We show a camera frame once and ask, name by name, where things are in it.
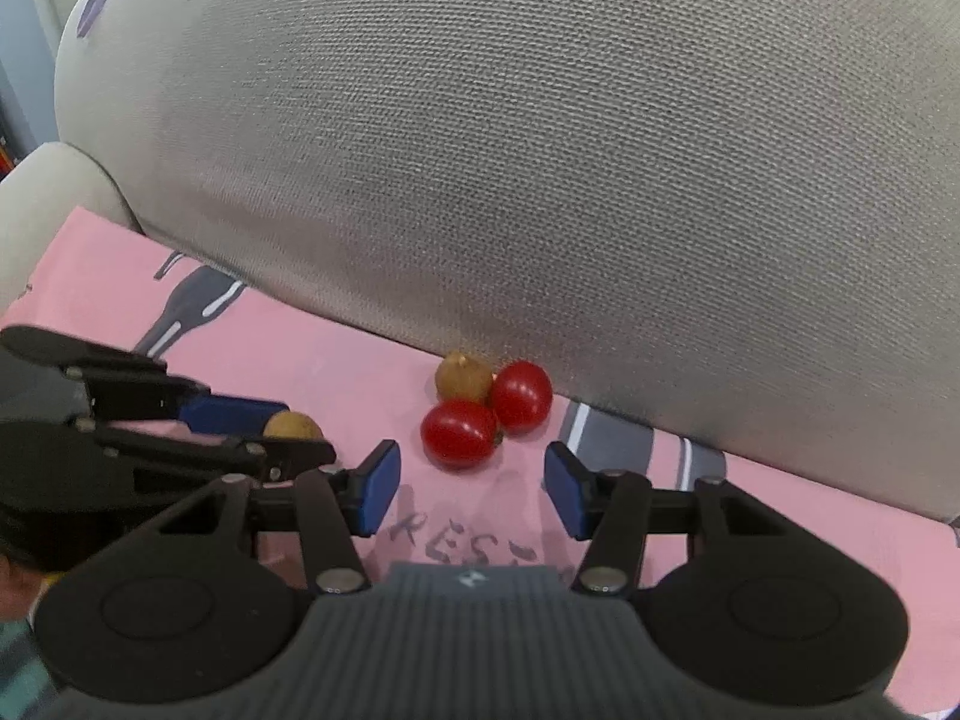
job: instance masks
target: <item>textured gray surface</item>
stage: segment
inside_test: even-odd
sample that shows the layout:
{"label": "textured gray surface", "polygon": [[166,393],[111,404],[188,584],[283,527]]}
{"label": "textured gray surface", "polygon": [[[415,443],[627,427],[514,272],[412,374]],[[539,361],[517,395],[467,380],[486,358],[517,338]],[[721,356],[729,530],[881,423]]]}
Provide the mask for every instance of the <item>textured gray surface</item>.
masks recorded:
{"label": "textured gray surface", "polygon": [[61,135],[152,235],[960,511],[960,0],[108,0]]}
{"label": "textured gray surface", "polygon": [[568,592],[545,566],[477,573],[399,563],[368,593],[315,603],[283,655],[238,688],[170,707],[68,690],[44,720],[905,717],[878,693],[822,709],[731,699],[673,668],[624,602]]}

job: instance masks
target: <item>gray stripe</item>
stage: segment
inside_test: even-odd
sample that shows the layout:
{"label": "gray stripe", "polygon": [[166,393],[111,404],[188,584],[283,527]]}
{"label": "gray stripe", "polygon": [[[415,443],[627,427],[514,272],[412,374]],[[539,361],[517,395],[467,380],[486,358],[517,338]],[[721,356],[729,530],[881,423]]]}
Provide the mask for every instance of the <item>gray stripe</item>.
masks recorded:
{"label": "gray stripe", "polygon": [[591,408],[584,423],[577,457],[591,471],[623,469],[646,474],[653,448],[654,432],[651,428]]}
{"label": "gray stripe", "polygon": [[563,423],[560,425],[560,435],[557,437],[558,442],[568,443],[570,441],[570,430],[573,428],[573,420],[577,416],[578,408],[580,408],[580,404],[575,400],[571,400],[566,406]]}
{"label": "gray stripe", "polygon": [[690,442],[689,467],[683,457],[685,442],[680,442],[680,467],[677,469],[677,490],[693,490],[693,483],[702,476],[727,478],[727,456],[718,449]]}

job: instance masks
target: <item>sofa armrest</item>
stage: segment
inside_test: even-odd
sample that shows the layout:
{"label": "sofa armrest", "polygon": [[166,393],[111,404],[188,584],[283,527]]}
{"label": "sofa armrest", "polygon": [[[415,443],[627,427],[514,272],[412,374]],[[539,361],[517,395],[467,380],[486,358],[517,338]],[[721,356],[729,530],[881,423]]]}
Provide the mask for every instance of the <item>sofa armrest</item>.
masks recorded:
{"label": "sofa armrest", "polygon": [[66,143],[45,143],[0,181],[0,313],[20,295],[77,206],[137,229],[112,180]]}

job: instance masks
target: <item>fabric cushion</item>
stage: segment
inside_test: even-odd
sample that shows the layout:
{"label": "fabric cushion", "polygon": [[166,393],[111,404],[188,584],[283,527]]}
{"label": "fabric cushion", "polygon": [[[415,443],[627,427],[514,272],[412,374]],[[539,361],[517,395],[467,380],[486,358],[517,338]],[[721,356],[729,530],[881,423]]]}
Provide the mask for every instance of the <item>fabric cushion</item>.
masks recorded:
{"label": "fabric cushion", "polygon": [[62,136],[151,235],[428,350],[960,509],[960,0],[107,0]]}

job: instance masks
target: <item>cherry tomato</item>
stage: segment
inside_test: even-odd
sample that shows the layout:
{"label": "cherry tomato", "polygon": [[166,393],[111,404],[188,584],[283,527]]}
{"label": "cherry tomato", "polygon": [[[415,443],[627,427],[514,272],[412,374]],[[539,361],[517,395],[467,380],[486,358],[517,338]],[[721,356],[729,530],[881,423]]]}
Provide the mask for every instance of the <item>cherry tomato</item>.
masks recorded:
{"label": "cherry tomato", "polygon": [[490,405],[507,433],[526,433],[550,415],[553,385],[539,365],[517,360],[501,370],[490,390]]}
{"label": "cherry tomato", "polygon": [[499,443],[496,415],[470,400],[448,400],[435,406],[421,423],[427,454],[449,469],[478,466]]}

